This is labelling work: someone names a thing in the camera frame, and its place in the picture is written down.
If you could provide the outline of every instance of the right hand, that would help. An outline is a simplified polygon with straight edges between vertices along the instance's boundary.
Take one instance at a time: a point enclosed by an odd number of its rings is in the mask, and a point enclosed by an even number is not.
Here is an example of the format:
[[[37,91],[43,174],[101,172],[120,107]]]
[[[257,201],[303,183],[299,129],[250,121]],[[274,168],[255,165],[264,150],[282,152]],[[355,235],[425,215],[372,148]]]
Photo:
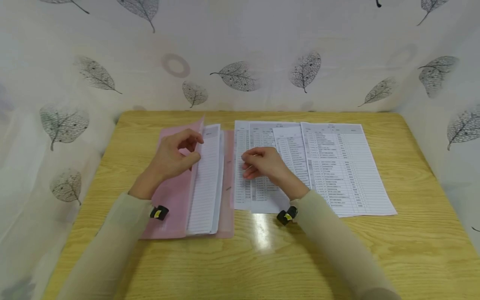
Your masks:
[[[245,162],[243,177],[249,180],[267,176],[275,185],[280,181],[295,177],[285,165],[280,154],[273,147],[257,147],[245,152],[241,158]]]
[[[308,193],[308,187],[290,171],[275,148],[253,148],[245,152],[241,158],[245,162],[242,166],[245,170],[243,173],[245,179],[267,176],[290,200],[300,199]]]

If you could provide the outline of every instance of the wood grain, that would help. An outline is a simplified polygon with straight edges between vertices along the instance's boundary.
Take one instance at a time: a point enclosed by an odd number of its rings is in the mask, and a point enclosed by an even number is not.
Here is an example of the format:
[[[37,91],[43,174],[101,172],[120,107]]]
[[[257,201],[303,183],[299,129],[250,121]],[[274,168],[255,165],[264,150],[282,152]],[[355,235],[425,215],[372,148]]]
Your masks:
[[[53,300],[118,195],[153,156],[164,127],[203,112],[128,111],[121,116],[44,299]],[[362,124],[397,216],[343,219],[403,299],[480,299],[480,261],[403,118],[394,113],[206,112],[234,120]],[[296,225],[235,212],[229,240],[138,242],[116,299],[349,299],[345,285]]]

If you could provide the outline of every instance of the beige sleeve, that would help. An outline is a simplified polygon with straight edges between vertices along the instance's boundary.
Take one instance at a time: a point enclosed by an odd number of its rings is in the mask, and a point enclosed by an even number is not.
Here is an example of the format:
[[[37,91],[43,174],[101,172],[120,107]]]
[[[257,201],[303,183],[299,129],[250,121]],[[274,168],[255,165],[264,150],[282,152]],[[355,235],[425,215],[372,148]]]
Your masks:
[[[139,200],[126,193],[120,195],[102,228],[73,267],[57,299],[113,299],[151,211],[150,200]]]
[[[297,223],[345,279],[355,299],[401,299],[372,254],[322,196],[310,191],[302,199],[293,200],[291,205],[298,210]]]

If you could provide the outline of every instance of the pink folder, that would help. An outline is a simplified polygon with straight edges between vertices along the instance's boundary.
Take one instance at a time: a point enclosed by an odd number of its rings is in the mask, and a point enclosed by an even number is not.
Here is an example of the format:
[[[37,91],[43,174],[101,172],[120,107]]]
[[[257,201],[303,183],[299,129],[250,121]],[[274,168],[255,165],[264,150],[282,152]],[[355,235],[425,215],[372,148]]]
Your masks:
[[[162,129],[160,138],[181,132],[190,128],[197,132],[202,132],[204,119],[178,127]],[[214,235],[216,238],[227,239],[233,237],[233,195],[231,193],[233,186],[233,131],[225,131],[225,163],[223,174],[222,198],[220,203],[220,219],[218,222],[218,232]],[[193,165],[192,170],[185,171],[181,175],[166,180],[155,191],[152,198],[154,206],[162,205],[169,209],[169,212],[163,221],[150,219],[142,235],[142,239],[179,239],[186,237],[188,217],[192,200],[193,183],[197,173],[197,164]]]

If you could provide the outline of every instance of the paper sheet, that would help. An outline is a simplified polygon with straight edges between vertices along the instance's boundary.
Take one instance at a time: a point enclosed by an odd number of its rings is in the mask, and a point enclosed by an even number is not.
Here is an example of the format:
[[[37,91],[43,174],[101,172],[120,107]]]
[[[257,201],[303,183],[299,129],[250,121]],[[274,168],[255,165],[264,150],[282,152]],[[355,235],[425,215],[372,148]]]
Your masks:
[[[276,147],[273,128],[296,127],[293,122],[249,122],[250,147]],[[258,177],[252,180],[252,213],[278,214],[289,208],[289,199],[267,177]]]
[[[248,121],[235,121],[235,184],[234,184],[234,208],[250,210],[252,196],[250,181],[243,178],[243,160],[241,155],[249,149]]]
[[[301,123],[312,189],[339,216],[396,215],[359,124]]]
[[[287,167],[295,176],[305,183],[308,188],[311,188],[300,124],[295,127],[273,128],[273,134],[275,137],[276,150]]]
[[[223,166],[225,158],[225,137],[223,131],[220,131],[220,147],[218,152],[218,181],[216,185],[215,195],[215,209],[213,212],[212,230],[210,234],[215,234],[218,231],[218,221],[220,219],[220,204],[222,203],[222,188],[223,188]]]
[[[187,235],[209,234],[212,231],[219,170],[220,124],[205,126],[204,143],[199,144],[202,158],[193,188]]]

